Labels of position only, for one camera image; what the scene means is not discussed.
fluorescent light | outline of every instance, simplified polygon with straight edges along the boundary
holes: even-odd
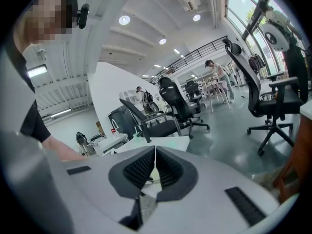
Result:
[[[28,76],[29,78],[46,73],[47,72],[47,66],[44,65],[40,65],[38,67],[34,67],[28,70]]]
[[[194,17],[193,17],[193,20],[194,21],[198,21],[200,19],[200,15],[195,15]]]
[[[166,41],[167,41],[166,39],[161,39],[161,40],[159,41],[159,44],[160,44],[160,45],[163,45],[163,44],[166,43]]]
[[[56,114],[54,114],[54,115],[51,115],[51,117],[55,117],[55,116],[58,116],[58,115],[61,115],[61,114],[67,113],[67,112],[69,112],[69,111],[71,111],[71,109],[67,109],[67,110],[65,110],[65,111],[62,111],[62,112],[56,113]]]
[[[126,25],[130,22],[130,17],[128,16],[122,16],[121,18],[119,18],[119,23],[121,25]]]

neck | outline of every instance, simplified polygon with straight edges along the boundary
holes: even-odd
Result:
[[[21,54],[30,46],[30,40],[26,33],[26,16],[22,17],[13,29],[13,39]]]

round ceiling light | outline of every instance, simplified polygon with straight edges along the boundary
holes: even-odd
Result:
[[[166,39],[161,39],[161,40],[159,41],[159,44],[160,44],[160,45],[163,45],[163,44],[166,43],[166,41],[167,41]]]
[[[198,21],[200,19],[200,15],[195,15],[194,17],[193,17],[193,20],[194,21]]]
[[[128,16],[122,16],[121,18],[119,18],[119,23],[121,25],[126,25],[130,22],[130,17]]]

black shirt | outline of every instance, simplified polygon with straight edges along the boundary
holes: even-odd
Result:
[[[35,92],[35,88],[27,73],[26,59],[16,48],[12,34],[6,44],[6,51],[19,75],[28,84],[31,90]],[[24,135],[32,136],[40,142],[44,142],[51,135],[41,119],[36,101],[34,101],[33,105],[29,109],[20,132]]]

caster wheel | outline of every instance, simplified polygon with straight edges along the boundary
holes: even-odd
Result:
[[[263,150],[263,149],[259,149],[259,150],[258,150],[258,155],[259,155],[259,156],[262,156],[263,154],[264,154],[264,150]]]

